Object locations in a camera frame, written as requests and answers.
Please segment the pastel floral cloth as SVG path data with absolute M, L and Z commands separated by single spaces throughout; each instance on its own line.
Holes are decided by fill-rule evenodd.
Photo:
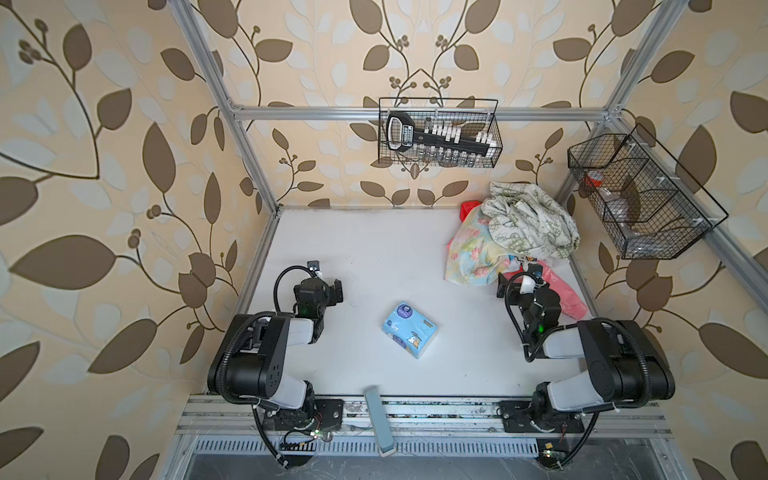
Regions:
M 489 231 L 490 218 L 479 206 L 472 209 L 448 245 L 444 279 L 449 283 L 482 287 L 499 274 L 517 273 L 520 261 L 496 243 Z

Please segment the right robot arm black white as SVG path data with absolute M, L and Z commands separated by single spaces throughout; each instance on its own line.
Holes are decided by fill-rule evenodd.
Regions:
M 559 294 L 542 274 L 530 271 L 500 274 L 497 296 L 526 362 L 576 359 L 585 365 L 564 380 L 539 383 L 528 404 L 499 405 L 508 433 L 579 434 L 566 450 L 545 447 L 537 458 L 543 468 L 569 466 L 602 413 L 640 409 L 673 397 L 676 385 L 668 363 L 636 322 L 595 317 L 563 324 Z

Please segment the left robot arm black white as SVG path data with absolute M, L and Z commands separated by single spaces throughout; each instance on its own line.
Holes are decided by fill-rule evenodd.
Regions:
M 225 332 L 207 375 L 207 388 L 233 405 L 246 405 L 257 432 L 277 463 L 341 428 L 344 401 L 318 399 L 308 380 L 285 372 L 290 346 L 316 343 L 329 307 L 343 302 L 338 279 L 326 282 L 316 260 L 284 269 L 273 285 L 272 311 L 237 314 Z

